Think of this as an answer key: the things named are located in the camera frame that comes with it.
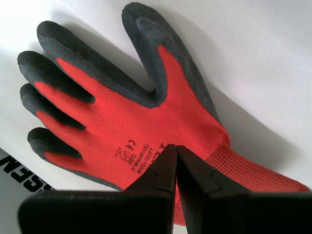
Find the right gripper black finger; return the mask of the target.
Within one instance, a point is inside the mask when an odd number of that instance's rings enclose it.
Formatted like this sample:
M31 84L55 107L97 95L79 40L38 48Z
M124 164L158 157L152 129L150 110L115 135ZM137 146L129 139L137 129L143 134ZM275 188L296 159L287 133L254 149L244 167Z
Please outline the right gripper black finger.
M170 234L177 149L168 145L122 192L45 191L18 211L24 234Z
M177 147L177 184L190 234L310 234L308 192L253 192Z

